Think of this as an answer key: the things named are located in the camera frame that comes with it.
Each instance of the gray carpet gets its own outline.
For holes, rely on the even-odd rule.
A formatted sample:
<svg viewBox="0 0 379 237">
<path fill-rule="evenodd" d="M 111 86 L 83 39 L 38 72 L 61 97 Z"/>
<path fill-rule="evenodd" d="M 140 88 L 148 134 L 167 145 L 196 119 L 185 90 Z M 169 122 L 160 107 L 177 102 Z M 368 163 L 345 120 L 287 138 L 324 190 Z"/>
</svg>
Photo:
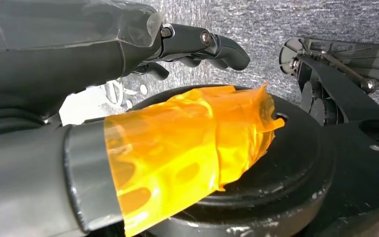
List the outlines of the gray carpet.
<svg viewBox="0 0 379 237">
<path fill-rule="evenodd" d="M 300 93 L 294 78 L 283 75 L 278 53 L 293 36 L 323 40 L 379 43 L 379 1 L 375 0 L 140 0 L 165 13 L 170 23 L 205 27 L 213 33 L 236 40 L 251 57 L 242 71 L 220 71 L 208 63 L 186 68 L 181 63 L 165 63 L 171 72 L 165 81 L 150 77 L 122 79 L 126 94 L 121 106 L 110 103 L 101 108 L 108 114 L 121 113 L 127 104 L 161 91 L 191 84 L 230 83 L 259 86 L 269 82 L 268 91 L 293 103 Z M 141 93 L 140 85 L 148 88 Z M 379 103 L 379 90 L 372 95 Z"/>
</svg>

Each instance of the black rotary base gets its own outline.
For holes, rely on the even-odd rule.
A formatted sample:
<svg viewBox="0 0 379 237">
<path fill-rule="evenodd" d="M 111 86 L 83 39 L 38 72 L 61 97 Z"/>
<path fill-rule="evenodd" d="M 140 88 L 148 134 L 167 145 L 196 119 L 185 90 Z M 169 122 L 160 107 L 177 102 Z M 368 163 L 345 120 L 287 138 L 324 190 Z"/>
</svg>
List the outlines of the black rotary base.
<svg viewBox="0 0 379 237">
<path fill-rule="evenodd" d="M 163 102 L 194 87 L 163 92 L 136 105 Z M 334 172 L 322 127 L 302 109 L 274 97 L 286 120 L 268 153 L 238 181 L 176 214 L 148 232 L 156 237 L 291 236 L 317 214 Z"/>
</svg>

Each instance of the tape wrap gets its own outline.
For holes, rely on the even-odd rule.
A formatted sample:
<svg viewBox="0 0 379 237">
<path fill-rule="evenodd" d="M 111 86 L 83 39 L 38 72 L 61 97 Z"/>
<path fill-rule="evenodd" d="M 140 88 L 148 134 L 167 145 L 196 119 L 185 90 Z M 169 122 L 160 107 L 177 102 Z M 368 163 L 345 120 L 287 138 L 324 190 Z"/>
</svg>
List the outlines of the tape wrap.
<svg viewBox="0 0 379 237">
<path fill-rule="evenodd" d="M 272 97 L 233 86 L 193 89 L 105 119 L 105 140 L 130 237 L 236 181 L 284 126 Z"/>
</svg>

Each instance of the robotic hand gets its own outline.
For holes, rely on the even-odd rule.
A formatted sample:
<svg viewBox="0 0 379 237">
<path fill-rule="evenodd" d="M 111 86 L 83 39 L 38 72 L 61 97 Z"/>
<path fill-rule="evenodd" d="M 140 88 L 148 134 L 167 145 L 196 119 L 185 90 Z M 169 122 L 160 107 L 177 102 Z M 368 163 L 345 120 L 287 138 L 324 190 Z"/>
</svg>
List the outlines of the robotic hand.
<svg viewBox="0 0 379 237">
<path fill-rule="evenodd" d="M 156 63 L 158 61 L 180 61 L 194 68 L 201 60 L 207 60 L 219 69 L 230 67 L 238 71 L 244 70 L 250 62 L 248 54 L 235 41 L 203 28 L 164 24 L 159 33 L 162 38 L 160 51 L 132 74 L 151 74 L 156 79 L 166 79 L 169 72 Z"/>
<path fill-rule="evenodd" d="M 206 29 L 162 25 L 121 0 L 0 1 L 0 236 L 76 237 L 120 222 L 103 121 L 45 124 L 66 97 L 159 61 L 243 70 L 246 52 Z"/>
</svg>

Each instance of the black robotic finger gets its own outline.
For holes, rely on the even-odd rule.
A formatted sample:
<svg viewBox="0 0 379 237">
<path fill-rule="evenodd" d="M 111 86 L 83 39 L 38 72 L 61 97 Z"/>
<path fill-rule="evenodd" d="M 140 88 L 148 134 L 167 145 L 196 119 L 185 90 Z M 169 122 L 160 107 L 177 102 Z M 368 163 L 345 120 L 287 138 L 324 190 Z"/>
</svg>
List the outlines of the black robotic finger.
<svg viewBox="0 0 379 237">
<path fill-rule="evenodd" d="M 158 63 L 148 63 L 139 66 L 132 74 L 144 75 L 150 74 L 157 80 L 165 80 L 169 76 L 169 71 Z"/>
<path fill-rule="evenodd" d="M 214 66 L 224 64 L 231 67 L 234 70 L 244 70 L 251 59 L 243 48 L 238 45 L 234 40 L 224 36 L 212 34 L 212 38 L 216 44 L 215 57 L 209 60 Z"/>
<path fill-rule="evenodd" d="M 164 24 L 160 30 L 162 48 L 150 61 L 180 61 L 194 68 L 202 60 L 209 61 L 219 69 L 228 67 L 244 70 L 250 58 L 243 48 L 234 40 L 212 34 L 199 27 L 178 24 Z"/>
<path fill-rule="evenodd" d="M 198 65 L 200 65 L 200 63 L 201 63 L 201 60 L 193 60 L 193 59 L 186 58 L 186 57 L 180 58 L 178 61 L 180 61 L 181 63 L 183 63 L 185 66 L 187 66 L 189 68 L 195 68 Z"/>
<path fill-rule="evenodd" d="M 221 70 L 228 68 L 228 64 L 222 59 L 210 59 L 208 60 L 208 62 L 211 63 L 211 65 L 213 65 L 214 67 Z"/>
</svg>

